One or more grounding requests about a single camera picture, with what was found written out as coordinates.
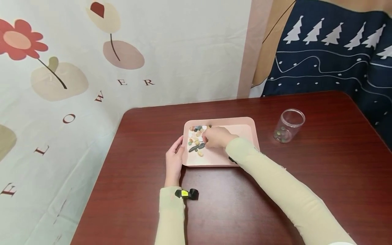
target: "wooden table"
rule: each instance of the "wooden table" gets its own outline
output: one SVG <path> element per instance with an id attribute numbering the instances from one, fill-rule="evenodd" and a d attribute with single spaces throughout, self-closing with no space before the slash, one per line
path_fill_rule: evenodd
<path id="1" fill-rule="evenodd" d="M 287 108 L 306 122 L 288 144 L 272 138 Z M 122 118 L 72 245 L 154 244 L 165 152 L 193 119 L 249 116 L 260 149 L 324 200 L 358 244 L 392 242 L 392 154 L 341 92 L 132 109 Z M 238 167 L 184 168 L 188 245 L 302 244 L 281 210 Z"/>

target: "red flower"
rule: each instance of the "red flower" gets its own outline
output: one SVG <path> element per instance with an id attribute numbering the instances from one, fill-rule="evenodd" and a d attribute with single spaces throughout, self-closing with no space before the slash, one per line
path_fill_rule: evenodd
<path id="1" fill-rule="evenodd" d="M 26 56 L 38 59 L 36 51 L 47 51 L 46 44 L 37 42 L 44 38 L 41 33 L 32 32 L 31 26 L 24 20 L 16 20 L 15 28 L 0 19 L 0 54 L 8 53 L 13 60 L 22 60 Z"/>

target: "stone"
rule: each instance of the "stone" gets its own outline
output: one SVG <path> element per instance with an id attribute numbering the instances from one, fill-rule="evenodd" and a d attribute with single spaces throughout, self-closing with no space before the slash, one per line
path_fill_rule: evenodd
<path id="1" fill-rule="evenodd" d="M 190 148 L 188 152 L 192 152 L 192 151 L 196 150 L 197 148 L 199 148 L 199 146 L 198 146 L 198 145 L 196 145 L 196 146 L 194 146 L 194 147 Z"/>

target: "blue cloth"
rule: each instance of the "blue cloth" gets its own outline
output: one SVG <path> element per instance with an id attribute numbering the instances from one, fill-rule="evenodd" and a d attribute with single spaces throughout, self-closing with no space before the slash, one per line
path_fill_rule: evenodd
<path id="1" fill-rule="evenodd" d="M 327 90 L 347 93 L 392 149 L 392 19 L 386 13 L 296 2 L 263 95 Z"/>

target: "beige sleeve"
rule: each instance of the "beige sleeve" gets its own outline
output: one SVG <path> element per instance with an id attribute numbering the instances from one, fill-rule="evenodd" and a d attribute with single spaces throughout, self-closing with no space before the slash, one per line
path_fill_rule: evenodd
<path id="1" fill-rule="evenodd" d="M 176 197 L 181 187 L 165 187 L 159 196 L 159 223 L 155 245 L 185 245 L 184 200 Z"/>
<path id="2" fill-rule="evenodd" d="M 280 165 L 236 138 L 226 153 L 247 171 L 298 229 L 306 245 L 355 244 L 324 202 Z"/>

